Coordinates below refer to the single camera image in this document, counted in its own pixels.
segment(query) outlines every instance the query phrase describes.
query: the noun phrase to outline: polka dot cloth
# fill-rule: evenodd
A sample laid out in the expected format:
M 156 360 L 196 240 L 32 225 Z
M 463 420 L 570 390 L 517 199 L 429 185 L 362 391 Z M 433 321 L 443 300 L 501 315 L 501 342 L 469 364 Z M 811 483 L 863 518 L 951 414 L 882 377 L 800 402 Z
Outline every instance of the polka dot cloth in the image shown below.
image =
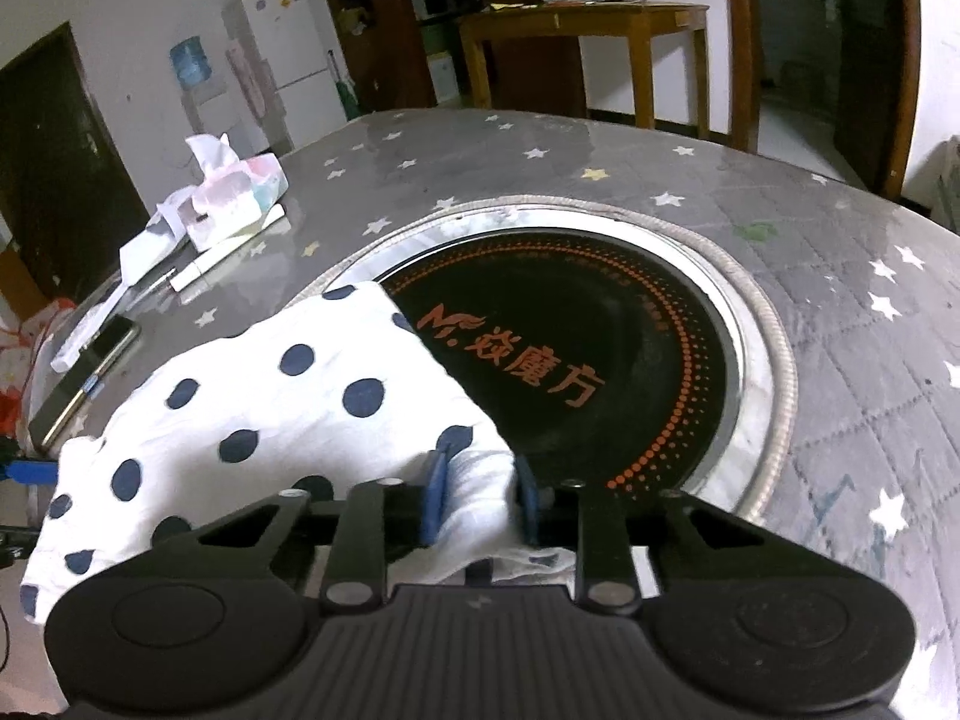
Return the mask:
M 363 481 L 419 481 L 451 458 L 436 544 L 391 581 L 441 581 L 482 557 L 531 566 L 510 525 L 512 455 L 373 283 L 328 290 L 174 358 L 102 437 L 61 451 L 58 489 L 20 588 L 37 623 L 78 581 L 285 488 L 343 499 Z

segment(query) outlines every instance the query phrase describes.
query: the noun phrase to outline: gray star-patterned tablecloth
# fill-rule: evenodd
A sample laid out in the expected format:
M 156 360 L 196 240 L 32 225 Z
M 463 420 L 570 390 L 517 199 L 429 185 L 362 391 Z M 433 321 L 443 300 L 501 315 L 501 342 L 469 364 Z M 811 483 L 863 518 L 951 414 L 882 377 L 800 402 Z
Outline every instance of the gray star-patterned tablecloth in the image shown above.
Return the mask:
M 283 167 L 284 220 L 185 293 L 160 289 L 128 311 L 141 341 L 85 411 L 85 432 L 98 435 L 162 362 L 275 314 L 330 266 L 435 210 L 543 194 L 654 215 L 736 257 L 789 334 L 800 407 L 766 527 L 896 589 L 919 636 L 901 711 L 957 716 L 960 240 L 798 167 L 525 113 L 374 114 Z

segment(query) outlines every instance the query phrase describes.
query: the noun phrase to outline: refrigerator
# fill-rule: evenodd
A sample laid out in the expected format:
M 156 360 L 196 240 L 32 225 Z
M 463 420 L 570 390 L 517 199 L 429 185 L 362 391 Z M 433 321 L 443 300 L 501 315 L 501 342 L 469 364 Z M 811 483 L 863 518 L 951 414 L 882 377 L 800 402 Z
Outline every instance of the refrigerator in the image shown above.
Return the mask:
M 224 24 L 229 64 L 275 153 L 347 123 L 307 0 L 234 0 Z

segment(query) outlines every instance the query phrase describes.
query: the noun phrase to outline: floor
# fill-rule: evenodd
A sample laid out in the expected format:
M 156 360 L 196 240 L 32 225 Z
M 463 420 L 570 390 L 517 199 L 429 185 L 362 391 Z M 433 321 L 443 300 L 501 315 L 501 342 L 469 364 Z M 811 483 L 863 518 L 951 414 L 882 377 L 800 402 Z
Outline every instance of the floor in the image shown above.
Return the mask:
M 866 189 L 833 145 L 833 125 L 777 100 L 764 98 L 760 103 L 757 153 Z

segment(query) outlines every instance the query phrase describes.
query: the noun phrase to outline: table leg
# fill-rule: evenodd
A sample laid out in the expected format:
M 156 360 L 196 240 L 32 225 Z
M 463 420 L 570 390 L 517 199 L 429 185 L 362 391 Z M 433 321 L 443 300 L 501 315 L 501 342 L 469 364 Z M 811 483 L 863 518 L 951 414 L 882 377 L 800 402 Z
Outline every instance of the table leg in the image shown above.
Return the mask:
M 470 76 L 470 91 L 474 108 L 493 107 L 490 94 L 490 79 L 487 76 L 487 57 L 483 53 L 483 43 L 473 36 L 472 30 L 460 27 L 460 40 L 464 44 L 464 60 Z
M 693 65 L 697 74 L 697 137 L 710 138 L 710 64 L 707 54 L 707 30 L 693 30 Z
M 654 68 L 650 55 L 650 23 L 645 16 L 633 18 L 630 25 L 630 74 L 634 81 L 635 124 L 654 128 Z

